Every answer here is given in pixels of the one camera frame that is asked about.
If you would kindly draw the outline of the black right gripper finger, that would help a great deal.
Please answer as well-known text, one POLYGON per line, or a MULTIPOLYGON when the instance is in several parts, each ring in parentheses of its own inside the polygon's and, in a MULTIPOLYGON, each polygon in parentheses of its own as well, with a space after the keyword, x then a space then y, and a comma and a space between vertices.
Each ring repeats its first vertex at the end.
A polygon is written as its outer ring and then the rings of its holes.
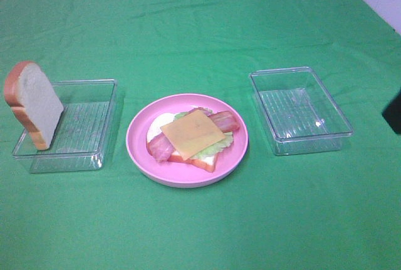
POLYGON ((401 94, 400 91, 389 101, 382 111, 382 116, 389 127, 401 134, 401 94))

